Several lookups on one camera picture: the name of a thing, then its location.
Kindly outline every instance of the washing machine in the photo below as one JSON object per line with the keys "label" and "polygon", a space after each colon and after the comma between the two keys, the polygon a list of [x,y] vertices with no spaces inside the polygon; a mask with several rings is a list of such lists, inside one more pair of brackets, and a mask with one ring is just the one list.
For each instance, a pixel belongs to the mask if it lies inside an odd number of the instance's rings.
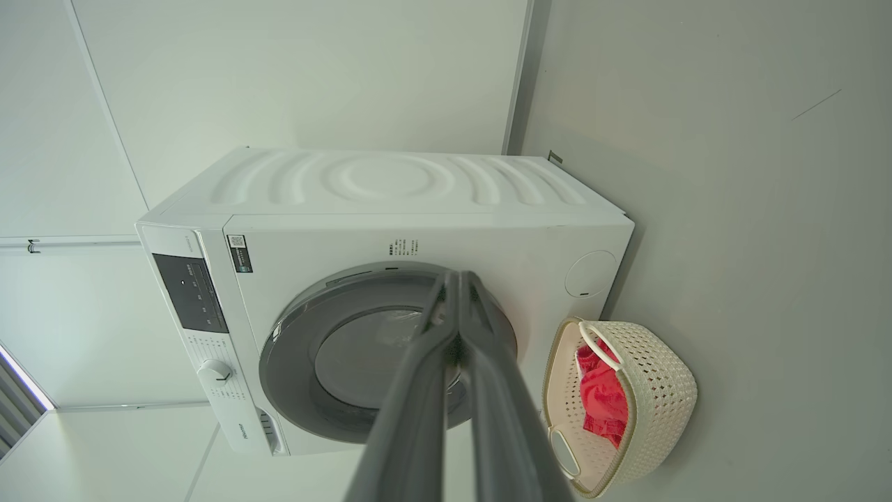
{"label": "washing machine", "polygon": [[632,227],[539,157],[261,148],[136,224],[221,430],[261,456],[362,445],[449,269],[479,275],[539,403],[555,329],[599,317]]}

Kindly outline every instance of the white plastic basket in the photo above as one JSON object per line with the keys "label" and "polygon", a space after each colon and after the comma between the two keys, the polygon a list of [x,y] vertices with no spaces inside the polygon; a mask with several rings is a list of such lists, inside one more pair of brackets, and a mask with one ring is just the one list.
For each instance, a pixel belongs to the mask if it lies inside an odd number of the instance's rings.
{"label": "white plastic basket", "polygon": [[[598,348],[598,339],[619,363]],[[576,350],[586,343],[616,371],[629,403],[629,422],[619,448],[582,428],[585,409]],[[542,402],[561,468],[584,497],[599,497],[613,483],[656,469],[684,431],[696,401],[697,383],[688,367],[647,328],[571,317],[557,330]]]}

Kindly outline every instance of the floor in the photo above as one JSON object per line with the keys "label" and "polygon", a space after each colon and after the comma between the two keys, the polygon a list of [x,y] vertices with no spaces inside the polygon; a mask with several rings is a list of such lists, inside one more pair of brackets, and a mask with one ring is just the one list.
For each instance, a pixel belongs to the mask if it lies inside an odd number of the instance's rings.
{"label": "floor", "polygon": [[666,462],[604,500],[892,498],[889,19],[551,2],[522,152],[636,222],[605,316],[700,390]]}

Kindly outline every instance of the light strip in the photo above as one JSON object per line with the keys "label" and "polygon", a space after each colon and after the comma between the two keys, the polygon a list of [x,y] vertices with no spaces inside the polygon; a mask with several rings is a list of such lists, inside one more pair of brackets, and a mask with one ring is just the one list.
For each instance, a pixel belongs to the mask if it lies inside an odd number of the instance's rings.
{"label": "light strip", "polygon": [[41,390],[36,383],[34,383],[34,381],[31,379],[31,377],[28,376],[27,373],[25,373],[25,370],[21,369],[21,366],[19,366],[19,364],[15,362],[15,359],[12,359],[12,356],[10,356],[8,352],[6,352],[6,349],[3,348],[2,345],[0,345],[0,355],[2,355],[6,362],[9,363],[15,374],[19,375],[21,381],[25,382],[25,387],[27,387],[34,394],[37,400],[40,401],[40,404],[43,405],[44,408],[46,408],[47,410],[54,410],[55,406],[53,406],[53,401],[50,401],[50,398],[47,397],[46,394],[44,394],[44,391]]}

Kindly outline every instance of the laundry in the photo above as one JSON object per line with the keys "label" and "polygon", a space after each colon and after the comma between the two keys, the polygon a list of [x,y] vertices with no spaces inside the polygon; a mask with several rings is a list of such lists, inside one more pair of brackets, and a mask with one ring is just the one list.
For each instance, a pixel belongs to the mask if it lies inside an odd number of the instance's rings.
{"label": "laundry", "polygon": [[[598,347],[616,360],[603,340],[598,340]],[[585,408],[582,428],[609,439],[619,448],[629,422],[629,403],[616,372],[587,345],[576,351],[576,364],[580,373],[579,395]]]}

